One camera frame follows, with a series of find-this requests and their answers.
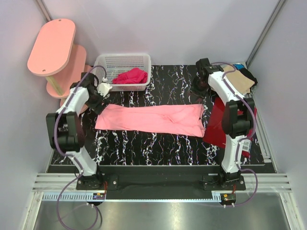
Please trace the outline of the light pink t shirt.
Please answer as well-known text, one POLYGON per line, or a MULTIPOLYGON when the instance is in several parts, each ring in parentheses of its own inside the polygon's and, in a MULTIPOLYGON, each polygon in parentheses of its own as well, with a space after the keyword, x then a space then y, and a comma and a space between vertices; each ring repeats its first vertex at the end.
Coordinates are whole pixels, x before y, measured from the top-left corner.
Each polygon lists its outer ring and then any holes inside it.
POLYGON ((97 117, 95 129, 142 131, 203 137, 201 104, 123 107, 109 104, 97 117))

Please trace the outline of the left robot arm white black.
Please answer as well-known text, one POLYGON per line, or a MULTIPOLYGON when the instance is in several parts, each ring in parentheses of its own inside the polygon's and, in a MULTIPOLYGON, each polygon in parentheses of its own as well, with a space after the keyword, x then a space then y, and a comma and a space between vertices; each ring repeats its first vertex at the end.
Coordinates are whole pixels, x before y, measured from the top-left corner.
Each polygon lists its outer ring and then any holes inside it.
POLYGON ((94 190, 103 186, 97 163, 90 157, 85 148, 85 134, 79 115, 84 105, 100 115, 108 105, 106 95, 111 86, 98 84, 98 78, 83 72, 81 80, 70 87, 69 96, 63 105, 54 113, 46 116, 46 124, 50 146, 63 156, 68 157, 87 178, 87 184, 94 190))

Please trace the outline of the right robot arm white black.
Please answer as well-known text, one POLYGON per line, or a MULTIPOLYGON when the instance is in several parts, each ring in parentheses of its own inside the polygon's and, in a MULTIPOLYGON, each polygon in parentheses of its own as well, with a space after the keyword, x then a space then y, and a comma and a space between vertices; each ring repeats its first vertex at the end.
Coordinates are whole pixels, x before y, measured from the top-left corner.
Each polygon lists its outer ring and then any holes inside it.
POLYGON ((253 137, 255 133, 255 103, 253 99, 245 98, 227 78, 227 74, 237 70, 234 65, 210 63, 208 58, 202 58, 196 62, 196 68, 198 75, 192 81, 190 92, 204 98, 209 90, 213 90, 224 104, 222 129, 226 146, 218 185, 228 190, 239 180, 243 171, 240 157, 244 140, 253 137))

